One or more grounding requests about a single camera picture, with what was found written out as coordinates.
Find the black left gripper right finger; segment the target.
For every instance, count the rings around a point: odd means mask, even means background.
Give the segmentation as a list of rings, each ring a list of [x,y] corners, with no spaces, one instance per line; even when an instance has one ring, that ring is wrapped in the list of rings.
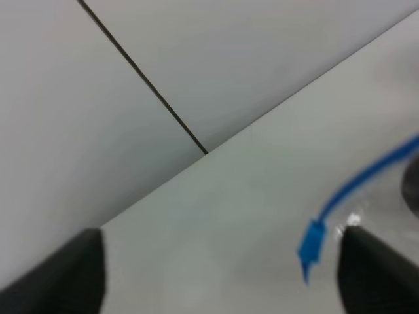
[[[418,266],[360,226],[340,242],[337,287],[345,313],[418,313]]]

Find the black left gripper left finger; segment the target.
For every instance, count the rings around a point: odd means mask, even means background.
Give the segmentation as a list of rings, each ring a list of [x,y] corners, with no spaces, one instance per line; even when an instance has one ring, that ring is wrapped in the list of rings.
[[[85,229],[1,289],[1,313],[100,313],[107,290],[105,243]]]

